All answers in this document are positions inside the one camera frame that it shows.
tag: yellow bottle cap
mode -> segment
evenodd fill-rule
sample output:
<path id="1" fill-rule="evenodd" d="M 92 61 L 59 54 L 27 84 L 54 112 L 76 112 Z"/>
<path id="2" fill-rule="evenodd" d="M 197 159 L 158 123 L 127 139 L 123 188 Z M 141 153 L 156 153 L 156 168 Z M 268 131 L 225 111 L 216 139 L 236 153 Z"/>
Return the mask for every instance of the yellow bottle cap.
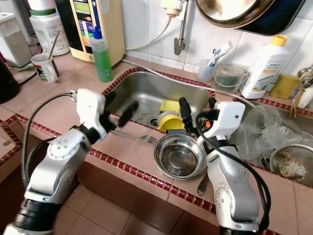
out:
<path id="1" fill-rule="evenodd" d="M 283 47 L 286 44 L 287 39 L 288 39 L 287 36 L 277 34 L 274 36 L 272 44 L 278 47 Z"/>

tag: black kettle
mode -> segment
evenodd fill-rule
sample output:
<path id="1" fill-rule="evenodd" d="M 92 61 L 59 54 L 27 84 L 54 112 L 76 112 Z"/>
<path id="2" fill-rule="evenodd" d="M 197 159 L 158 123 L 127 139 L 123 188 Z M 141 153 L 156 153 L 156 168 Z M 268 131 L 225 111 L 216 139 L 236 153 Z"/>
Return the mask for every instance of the black kettle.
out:
<path id="1" fill-rule="evenodd" d="M 0 104 L 12 99 L 19 92 L 19 85 L 0 58 Z"/>

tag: fork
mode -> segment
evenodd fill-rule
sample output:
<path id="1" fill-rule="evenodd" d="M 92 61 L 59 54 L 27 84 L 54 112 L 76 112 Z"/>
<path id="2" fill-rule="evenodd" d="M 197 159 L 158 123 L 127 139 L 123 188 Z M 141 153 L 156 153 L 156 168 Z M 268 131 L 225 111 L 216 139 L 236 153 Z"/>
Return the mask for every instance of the fork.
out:
<path id="1" fill-rule="evenodd" d="M 125 133 L 119 132 L 119 131 L 111 131 L 112 134 L 117 135 L 117 136 L 123 136 L 123 137 L 127 137 L 133 140 L 138 140 L 138 141 L 142 141 L 142 142 L 148 142 L 150 144 L 153 144 L 155 146 L 157 146 L 158 144 L 158 140 L 152 136 L 141 136 L 141 137 L 137 137 L 137 136 L 131 136 L 131 135 L 127 135 Z"/>

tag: dish soap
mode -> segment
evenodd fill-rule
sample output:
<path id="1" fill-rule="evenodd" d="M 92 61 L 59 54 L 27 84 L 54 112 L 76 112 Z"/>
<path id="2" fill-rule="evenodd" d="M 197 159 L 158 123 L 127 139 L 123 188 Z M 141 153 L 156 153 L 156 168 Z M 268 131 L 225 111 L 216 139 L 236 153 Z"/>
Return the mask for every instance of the dish soap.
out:
<path id="1" fill-rule="evenodd" d="M 105 37 L 102 37 L 101 30 L 98 26 L 94 28 L 93 37 L 90 42 L 99 80 L 101 82 L 111 82 L 113 80 L 113 74 L 110 63 L 108 41 Z"/>
<path id="2" fill-rule="evenodd" d="M 262 98 L 268 84 L 279 71 L 289 53 L 284 45 L 288 37 L 275 35 L 272 42 L 261 45 L 249 67 L 251 76 L 243 83 L 239 90 L 246 99 Z"/>

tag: green lid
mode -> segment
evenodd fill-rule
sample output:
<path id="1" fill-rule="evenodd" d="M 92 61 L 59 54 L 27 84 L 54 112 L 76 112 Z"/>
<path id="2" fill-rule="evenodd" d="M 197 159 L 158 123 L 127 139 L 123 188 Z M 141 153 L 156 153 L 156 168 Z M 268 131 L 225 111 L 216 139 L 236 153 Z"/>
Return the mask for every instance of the green lid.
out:
<path id="1" fill-rule="evenodd" d="M 54 13 L 56 13 L 56 9 L 53 8 L 53 9 L 49 9 L 49 10 L 46 10 L 46 11 L 35 11 L 35 10 L 32 10 L 30 9 L 30 13 L 32 16 L 48 16 L 48 15 L 52 15 Z"/>

